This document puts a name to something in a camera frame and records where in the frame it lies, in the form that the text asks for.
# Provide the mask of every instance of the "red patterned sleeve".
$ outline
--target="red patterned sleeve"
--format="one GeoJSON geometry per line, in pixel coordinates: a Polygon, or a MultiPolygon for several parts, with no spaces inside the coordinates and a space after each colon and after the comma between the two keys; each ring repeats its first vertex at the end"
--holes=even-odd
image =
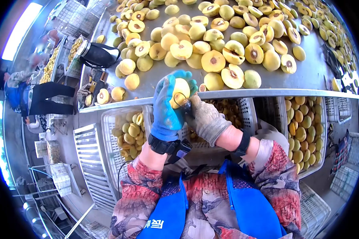
{"type": "Polygon", "coordinates": [[[296,166],[282,147],[275,141],[261,140],[258,155],[249,164],[249,170],[287,233],[302,238],[299,178],[296,166]]]}
{"type": "Polygon", "coordinates": [[[108,238],[135,238],[154,210],[162,186],[162,171],[152,170],[137,157],[121,180],[122,198],[114,207],[108,238]]]}

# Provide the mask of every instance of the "window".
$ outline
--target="window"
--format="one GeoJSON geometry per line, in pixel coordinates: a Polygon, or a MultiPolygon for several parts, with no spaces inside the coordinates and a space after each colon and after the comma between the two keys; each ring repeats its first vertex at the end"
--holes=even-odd
{"type": "Polygon", "coordinates": [[[3,60],[13,60],[14,55],[17,52],[21,40],[23,39],[25,33],[27,32],[30,25],[33,23],[34,19],[37,17],[42,6],[37,3],[31,3],[25,9],[24,13],[17,21],[16,25],[13,28],[13,31],[8,39],[7,45],[4,48],[1,59],[3,60]]]}
{"type": "Polygon", "coordinates": [[[7,157],[4,151],[4,140],[3,140],[3,102],[0,101],[0,168],[3,174],[3,179],[9,187],[14,187],[14,181],[12,178],[11,170],[8,164],[7,157]]]}

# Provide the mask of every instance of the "wrist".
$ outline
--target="wrist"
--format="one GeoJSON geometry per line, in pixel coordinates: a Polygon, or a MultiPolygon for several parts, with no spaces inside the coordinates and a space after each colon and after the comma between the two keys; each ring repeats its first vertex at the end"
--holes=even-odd
{"type": "Polygon", "coordinates": [[[140,161],[150,169],[162,170],[167,158],[167,153],[160,155],[159,153],[154,152],[146,141],[142,146],[139,158],[140,161]]]}
{"type": "MultiPolygon", "coordinates": [[[[242,137],[243,132],[231,125],[218,137],[218,139],[215,141],[215,145],[228,151],[235,151],[238,148],[242,137]]],[[[255,137],[250,137],[250,142],[246,150],[245,158],[250,158],[251,161],[255,159],[256,155],[258,154],[259,143],[260,140],[255,137]]]]}
{"type": "Polygon", "coordinates": [[[225,131],[216,139],[215,145],[227,151],[234,151],[238,148],[242,140],[243,132],[233,125],[227,127],[225,131]]]}

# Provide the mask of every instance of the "blue apron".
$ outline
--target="blue apron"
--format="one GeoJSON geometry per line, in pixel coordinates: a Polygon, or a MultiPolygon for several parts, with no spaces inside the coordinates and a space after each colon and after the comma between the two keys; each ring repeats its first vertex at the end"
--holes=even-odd
{"type": "MultiPolygon", "coordinates": [[[[225,160],[219,174],[226,174],[230,208],[235,210],[239,230],[259,239],[276,239],[287,233],[268,200],[256,188],[236,188],[233,179],[253,182],[247,170],[225,160]]],[[[185,187],[179,178],[179,192],[158,200],[143,230],[137,238],[180,238],[185,225],[186,210],[189,208],[185,187]]],[[[168,185],[177,183],[169,180],[168,185]]]]}

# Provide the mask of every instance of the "black wristwatch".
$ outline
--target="black wristwatch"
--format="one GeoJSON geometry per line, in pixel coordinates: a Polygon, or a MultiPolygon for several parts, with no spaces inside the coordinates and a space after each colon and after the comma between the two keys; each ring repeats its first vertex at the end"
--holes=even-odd
{"type": "Polygon", "coordinates": [[[153,136],[152,134],[150,134],[148,138],[148,143],[154,152],[159,153],[160,155],[165,153],[171,155],[174,152],[174,150],[177,148],[177,146],[181,143],[181,141],[176,140],[176,141],[167,142],[160,140],[155,136],[153,136]]]}
{"type": "Polygon", "coordinates": [[[165,153],[171,155],[170,158],[167,160],[168,164],[173,164],[177,162],[180,158],[186,156],[187,153],[190,152],[190,150],[193,148],[193,146],[187,139],[184,139],[182,141],[175,140],[167,142],[158,139],[152,134],[149,135],[148,143],[154,152],[159,153],[160,155],[165,153]]]}
{"type": "Polygon", "coordinates": [[[238,148],[236,148],[235,151],[231,152],[238,157],[246,155],[246,151],[247,148],[249,147],[250,137],[251,137],[251,134],[244,128],[241,128],[241,131],[243,132],[241,143],[239,144],[238,148]]]}

